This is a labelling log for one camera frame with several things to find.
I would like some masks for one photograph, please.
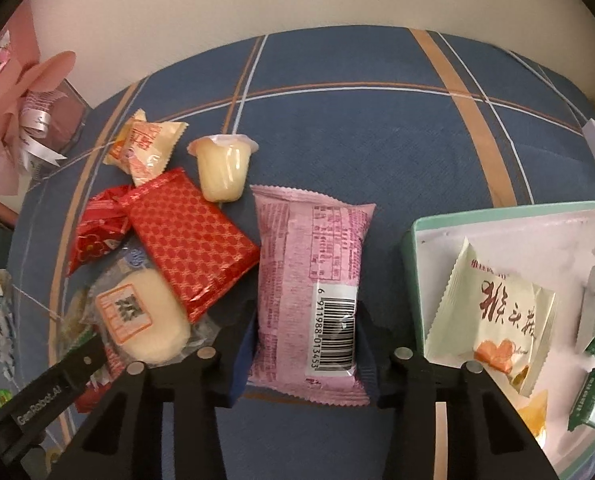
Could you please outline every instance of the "ribbon bow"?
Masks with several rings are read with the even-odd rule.
[[[20,108],[26,92],[50,92],[71,72],[75,53],[66,51],[39,62],[30,1],[24,0],[7,23],[10,59],[0,72],[0,195],[16,195],[23,140]]]

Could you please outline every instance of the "pink snack package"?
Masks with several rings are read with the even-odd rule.
[[[260,342],[250,382],[324,404],[368,404],[354,376],[355,311],[375,204],[250,188],[261,235]]]

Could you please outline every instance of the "pink wrapping paper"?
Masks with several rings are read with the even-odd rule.
[[[0,72],[0,195],[15,195],[19,187],[19,111],[28,90],[49,92],[71,72],[74,52],[62,52],[39,62],[39,47],[30,1],[24,0],[8,20],[10,59]]]
[[[260,343],[251,382],[324,404],[368,404],[354,376],[354,320],[362,241],[375,205],[250,188],[261,235]]]

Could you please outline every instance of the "jelly cup lid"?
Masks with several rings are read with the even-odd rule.
[[[188,145],[188,152],[193,155],[193,156],[197,156],[197,143],[200,140],[203,139],[211,139],[213,142],[215,142],[218,146],[231,146],[231,144],[233,143],[234,140],[239,140],[240,142],[245,142],[246,144],[248,144],[250,146],[250,152],[251,153],[255,153],[257,150],[260,149],[260,146],[258,145],[257,142],[255,142],[252,139],[249,139],[247,136],[243,135],[243,134],[235,134],[235,135],[228,135],[228,134],[224,134],[224,135],[209,135],[206,137],[199,137],[199,139],[195,139],[193,140],[193,142],[191,142]]]

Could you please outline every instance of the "barcode number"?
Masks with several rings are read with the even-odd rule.
[[[347,375],[353,368],[357,288],[316,283],[309,373]]]

